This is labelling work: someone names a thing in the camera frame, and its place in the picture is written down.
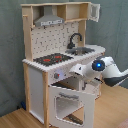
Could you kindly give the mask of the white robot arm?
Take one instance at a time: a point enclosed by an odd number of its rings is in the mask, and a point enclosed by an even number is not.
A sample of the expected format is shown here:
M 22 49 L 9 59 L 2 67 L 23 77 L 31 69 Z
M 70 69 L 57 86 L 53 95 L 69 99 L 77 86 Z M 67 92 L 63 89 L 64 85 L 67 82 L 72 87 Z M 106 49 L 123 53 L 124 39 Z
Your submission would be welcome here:
M 98 57 L 86 65 L 76 64 L 69 73 L 92 84 L 99 82 L 98 76 L 101 75 L 110 87 L 117 86 L 128 78 L 128 69 L 121 72 L 112 57 Z

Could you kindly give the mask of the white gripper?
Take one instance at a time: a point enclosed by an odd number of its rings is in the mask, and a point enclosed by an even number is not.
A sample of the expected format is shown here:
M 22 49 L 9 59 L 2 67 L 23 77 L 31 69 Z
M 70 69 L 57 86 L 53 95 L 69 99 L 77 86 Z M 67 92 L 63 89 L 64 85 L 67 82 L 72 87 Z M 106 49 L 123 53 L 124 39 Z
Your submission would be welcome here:
M 83 79 L 84 78 L 84 71 L 85 71 L 85 65 L 82 65 L 82 64 L 76 64 L 74 65 L 69 73 L 77 78 L 81 78 Z

